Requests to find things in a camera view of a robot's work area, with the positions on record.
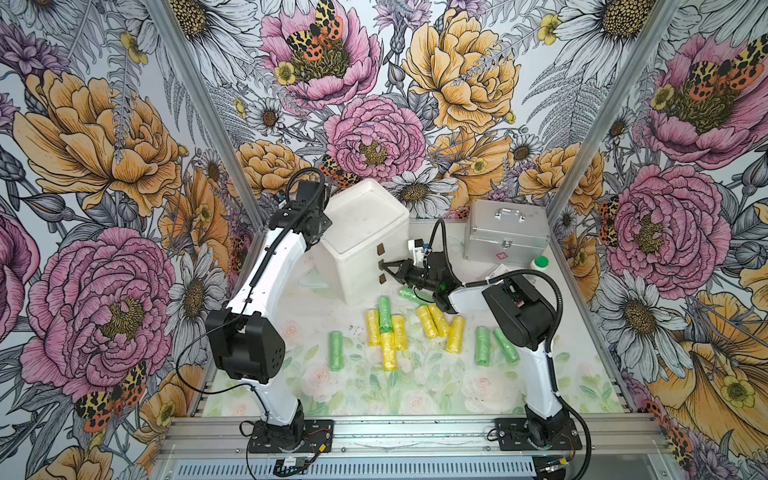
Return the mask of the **white plastic drawer cabinet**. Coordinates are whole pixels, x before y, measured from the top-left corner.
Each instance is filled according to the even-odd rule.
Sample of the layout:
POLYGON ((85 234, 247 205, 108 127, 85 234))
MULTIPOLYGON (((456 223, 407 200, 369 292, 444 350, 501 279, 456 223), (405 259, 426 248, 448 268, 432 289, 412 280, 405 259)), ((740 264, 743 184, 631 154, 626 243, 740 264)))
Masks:
POLYGON ((357 305, 386 281, 381 262, 409 255, 409 210, 377 181, 366 179, 331 197, 324 214, 331 226, 310 249, 311 257, 332 292, 357 305))

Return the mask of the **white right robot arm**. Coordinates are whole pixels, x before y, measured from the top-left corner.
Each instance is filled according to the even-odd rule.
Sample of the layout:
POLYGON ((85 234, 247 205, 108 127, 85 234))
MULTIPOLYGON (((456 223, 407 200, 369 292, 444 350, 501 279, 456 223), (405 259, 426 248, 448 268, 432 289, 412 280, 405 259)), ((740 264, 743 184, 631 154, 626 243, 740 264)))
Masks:
POLYGON ((523 368, 525 420, 510 428, 498 425, 501 440, 519 431, 531 449, 554 448, 563 440, 575 450, 592 451, 586 421, 564 399, 557 383, 553 343, 563 319, 564 300, 548 274, 516 269, 463 282, 454 274, 447 253, 431 249, 421 263, 381 260, 378 266, 398 283, 430 293, 445 313, 489 313, 503 337, 515 347, 523 368))

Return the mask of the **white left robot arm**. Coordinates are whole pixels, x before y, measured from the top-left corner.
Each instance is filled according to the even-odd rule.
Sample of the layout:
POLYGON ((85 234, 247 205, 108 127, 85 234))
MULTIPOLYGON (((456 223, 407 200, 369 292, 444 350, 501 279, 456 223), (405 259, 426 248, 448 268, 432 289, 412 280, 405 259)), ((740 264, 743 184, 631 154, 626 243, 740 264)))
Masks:
POLYGON ((294 267, 331 225, 324 213, 328 193, 322 177, 289 181, 286 201, 268 220, 261 250, 240 290, 206 319, 216 368, 248 388, 260 405, 251 453, 268 447, 295 451, 305 442, 302 404, 279 378, 287 347, 273 321, 294 267))

